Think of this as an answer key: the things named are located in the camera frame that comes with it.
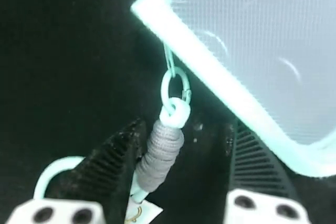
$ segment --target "gray wrapped cord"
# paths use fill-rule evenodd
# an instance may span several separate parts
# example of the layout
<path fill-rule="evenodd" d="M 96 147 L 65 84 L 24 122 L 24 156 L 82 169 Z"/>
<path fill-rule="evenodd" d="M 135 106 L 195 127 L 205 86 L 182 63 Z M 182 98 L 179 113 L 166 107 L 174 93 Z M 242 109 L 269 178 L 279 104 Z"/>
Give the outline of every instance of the gray wrapped cord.
<path fill-rule="evenodd" d="M 155 122 L 148 141 L 148 152 L 135 170 L 141 189 L 151 193 L 165 181 L 183 143 L 181 129 L 165 126 L 160 120 Z"/>

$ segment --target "tag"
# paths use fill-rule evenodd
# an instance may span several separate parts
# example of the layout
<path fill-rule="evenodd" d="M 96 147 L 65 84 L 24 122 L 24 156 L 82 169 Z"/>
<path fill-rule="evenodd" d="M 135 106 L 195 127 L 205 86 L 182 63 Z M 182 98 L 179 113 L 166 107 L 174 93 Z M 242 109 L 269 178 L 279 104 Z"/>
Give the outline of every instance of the tag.
<path fill-rule="evenodd" d="M 144 200 L 141 204 L 135 203 L 129 198 L 125 224 L 149 224 L 163 211 L 162 208 Z"/>

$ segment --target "bolt hole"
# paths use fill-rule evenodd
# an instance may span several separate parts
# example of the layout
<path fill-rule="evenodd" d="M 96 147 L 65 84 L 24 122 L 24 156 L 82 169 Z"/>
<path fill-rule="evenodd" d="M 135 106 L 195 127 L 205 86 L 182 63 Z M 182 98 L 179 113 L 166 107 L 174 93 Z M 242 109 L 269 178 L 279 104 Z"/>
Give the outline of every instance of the bolt hole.
<path fill-rule="evenodd" d="M 246 209 L 255 209 L 256 205 L 250 198 L 246 196 L 239 196 L 235 199 L 235 204 L 237 206 L 246 208 Z"/>
<path fill-rule="evenodd" d="M 92 211 L 88 208 L 84 208 L 82 210 L 77 211 L 73 218 L 73 224 L 88 224 L 92 219 Z"/>
<path fill-rule="evenodd" d="M 51 207 L 45 207 L 38 210 L 34 215 L 34 222 L 35 223 L 42 223 L 51 218 L 53 215 L 53 209 Z"/>
<path fill-rule="evenodd" d="M 287 218 L 290 218 L 290 219 L 299 219 L 299 214 L 298 212 L 288 206 L 288 205 L 280 205 L 277 207 L 277 213 L 278 215 L 281 215 L 281 216 L 284 216 L 284 217 L 287 217 Z"/>

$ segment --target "metal ring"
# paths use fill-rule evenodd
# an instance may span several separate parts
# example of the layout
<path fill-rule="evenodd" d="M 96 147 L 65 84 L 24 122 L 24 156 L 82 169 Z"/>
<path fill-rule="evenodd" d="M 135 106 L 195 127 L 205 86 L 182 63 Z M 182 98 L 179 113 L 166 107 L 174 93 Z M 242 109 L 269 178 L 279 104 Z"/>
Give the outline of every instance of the metal ring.
<path fill-rule="evenodd" d="M 191 100 L 191 90 L 190 90 L 190 84 L 188 81 L 188 77 L 186 73 L 178 67 L 174 67 L 175 73 L 181 77 L 182 85 L 183 85 L 183 91 L 182 91 L 182 97 L 181 99 L 184 100 L 186 103 L 190 103 Z M 162 79 L 161 84 L 161 100 L 163 106 L 167 109 L 169 114 L 173 114 L 175 111 L 174 106 L 169 101 L 169 83 L 172 79 L 172 72 L 171 70 L 168 70 Z"/>

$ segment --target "white bracket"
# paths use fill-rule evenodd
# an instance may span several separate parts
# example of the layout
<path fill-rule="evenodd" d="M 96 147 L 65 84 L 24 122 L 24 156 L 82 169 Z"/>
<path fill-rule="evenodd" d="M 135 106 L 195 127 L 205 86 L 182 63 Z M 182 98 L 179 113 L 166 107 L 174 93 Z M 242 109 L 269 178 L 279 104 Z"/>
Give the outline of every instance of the white bracket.
<path fill-rule="evenodd" d="M 226 197 L 224 224 L 310 224 L 296 201 L 235 189 Z"/>

